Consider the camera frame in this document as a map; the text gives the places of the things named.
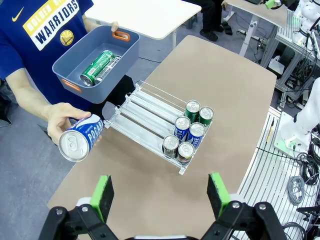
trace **person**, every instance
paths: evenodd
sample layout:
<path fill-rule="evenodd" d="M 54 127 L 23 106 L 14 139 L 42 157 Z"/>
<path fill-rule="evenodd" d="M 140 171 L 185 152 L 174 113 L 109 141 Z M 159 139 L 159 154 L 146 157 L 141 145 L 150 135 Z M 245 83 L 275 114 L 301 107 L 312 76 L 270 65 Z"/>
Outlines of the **person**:
<path fill-rule="evenodd" d="M 210 41 L 217 41 L 215 32 L 222 33 L 225 29 L 221 25 L 222 9 L 227 3 L 222 0 L 186 0 L 189 3 L 201 6 L 203 27 L 200 35 Z"/>
<path fill-rule="evenodd" d="M 64 89 L 52 71 L 61 55 L 99 26 L 85 16 L 92 0 L 1 2 L 0 78 L 6 79 L 23 109 L 47 121 L 47 133 L 55 144 L 71 126 L 69 118 L 82 119 L 91 113 L 102 117 L 106 101 L 121 105 L 125 94 L 134 90 L 132 79 L 125 75 L 103 103 L 92 104 Z M 113 22 L 111 30 L 117 28 Z"/>

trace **person's leg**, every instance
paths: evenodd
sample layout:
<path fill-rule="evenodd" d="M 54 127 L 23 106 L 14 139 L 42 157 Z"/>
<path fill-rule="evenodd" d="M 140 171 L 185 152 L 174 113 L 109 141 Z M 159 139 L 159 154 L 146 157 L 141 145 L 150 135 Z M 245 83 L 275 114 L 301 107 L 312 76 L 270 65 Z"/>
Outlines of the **person's leg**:
<path fill-rule="evenodd" d="M 202 30 L 207 33 L 212 30 L 212 19 L 215 13 L 215 3 L 212 0 L 199 0 L 202 12 Z"/>
<path fill-rule="evenodd" d="M 88 111 L 92 114 L 98 115 L 102 120 L 104 120 L 105 118 L 102 114 L 102 109 L 104 108 L 106 102 L 110 102 L 115 106 L 122 105 L 126 100 L 126 94 L 132 93 L 134 90 L 135 86 L 132 78 L 124 75 L 111 93 L 106 97 L 106 99 L 99 104 L 92 104 Z"/>
<path fill-rule="evenodd" d="M 202 12 L 202 23 L 203 28 L 200 31 L 200 35 L 204 36 L 210 41 L 217 41 L 218 36 L 212 31 L 213 30 L 213 17 L 215 14 L 215 3 L 212 0 L 200 0 L 202 3 L 201 12 Z"/>
<path fill-rule="evenodd" d="M 214 3 L 214 14 L 212 15 L 212 27 L 214 31 L 223 32 L 224 28 L 221 26 L 222 18 L 222 0 L 212 0 Z"/>

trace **blue can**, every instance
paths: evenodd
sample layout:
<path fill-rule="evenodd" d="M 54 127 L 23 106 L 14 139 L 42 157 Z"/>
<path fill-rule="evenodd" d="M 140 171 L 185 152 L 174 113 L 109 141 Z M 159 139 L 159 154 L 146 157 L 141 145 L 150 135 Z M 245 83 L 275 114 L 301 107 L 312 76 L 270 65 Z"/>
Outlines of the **blue can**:
<path fill-rule="evenodd" d="M 179 116 L 175 120 L 174 135 L 181 141 L 184 142 L 187 138 L 190 127 L 190 119 L 186 116 Z"/>
<path fill-rule="evenodd" d="M 61 135 L 58 144 L 61 154 L 69 161 L 82 161 L 103 129 L 103 121 L 95 114 L 79 120 Z"/>
<path fill-rule="evenodd" d="M 202 123 L 192 123 L 189 129 L 187 142 L 191 143 L 197 149 L 205 135 L 205 126 Z"/>

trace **green gripper pad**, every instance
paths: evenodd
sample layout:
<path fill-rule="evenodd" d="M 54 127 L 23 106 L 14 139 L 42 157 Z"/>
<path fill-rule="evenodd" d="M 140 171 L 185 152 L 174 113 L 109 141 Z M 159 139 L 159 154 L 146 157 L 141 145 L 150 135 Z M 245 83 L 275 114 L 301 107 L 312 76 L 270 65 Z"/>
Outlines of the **green gripper pad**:
<path fill-rule="evenodd" d="M 273 8 L 275 5 L 276 5 L 276 4 L 275 4 L 275 0 L 269 0 L 269 1 L 267 1 L 267 2 L 265 3 L 265 6 L 266 6 L 267 9 L 271 9 L 271 8 Z"/>
<path fill-rule="evenodd" d="M 214 217 L 218 219 L 228 203 L 231 202 L 229 193 L 218 172 L 209 174 L 206 193 L 208 194 Z"/>
<path fill-rule="evenodd" d="M 97 211 L 104 223 L 107 222 L 114 195 L 111 176 L 101 176 L 91 197 L 90 205 Z"/>

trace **can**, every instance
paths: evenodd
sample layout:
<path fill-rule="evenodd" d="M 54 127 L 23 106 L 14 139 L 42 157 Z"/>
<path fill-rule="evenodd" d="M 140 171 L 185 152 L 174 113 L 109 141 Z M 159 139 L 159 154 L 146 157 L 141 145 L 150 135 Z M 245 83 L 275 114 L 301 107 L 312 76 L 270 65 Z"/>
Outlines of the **can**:
<path fill-rule="evenodd" d="M 105 76 L 107 76 L 107 74 L 111 71 L 111 69 L 114 68 L 114 66 L 117 64 L 117 62 L 119 62 L 120 59 L 121 56 L 115 56 L 114 59 L 102 69 L 98 76 L 94 78 L 94 84 L 97 85 L 98 83 L 100 83 L 105 78 Z"/>
<path fill-rule="evenodd" d="M 196 100 L 190 100 L 185 105 L 184 115 L 190 119 L 193 124 L 198 120 L 200 103 Z"/>
<path fill-rule="evenodd" d="M 190 127 L 190 119 L 186 116 L 179 116 L 175 120 L 175 128 L 174 135 L 182 142 L 184 142 L 187 138 L 189 127 Z"/>
<path fill-rule="evenodd" d="M 58 144 L 61 154 L 69 161 L 82 161 L 103 129 L 103 121 L 95 114 L 79 120 L 61 135 Z"/>
<path fill-rule="evenodd" d="M 179 139 L 176 136 L 168 135 L 163 139 L 162 150 L 164 155 L 175 159 L 178 155 Z"/>
<path fill-rule="evenodd" d="M 95 77 L 104 69 L 104 67 L 115 58 L 112 51 L 103 51 L 80 75 L 81 81 L 91 87 L 95 84 Z"/>
<path fill-rule="evenodd" d="M 182 165 L 186 165 L 190 162 L 193 154 L 195 153 L 195 147 L 190 142 L 182 142 L 178 147 L 178 161 Z"/>
<path fill-rule="evenodd" d="M 214 110 L 211 107 L 204 106 L 199 111 L 198 122 L 203 124 L 203 126 L 207 129 L 213 117 L 214 117 Z"/>
<path fill-rule="evenodd" d="M 195 122 L 190 126 L 186 141 L 191 143 L 194 146 L 194 148 L 197 149 L 204 135 L 205 135 L 205 126 L 202 123 Z"/>

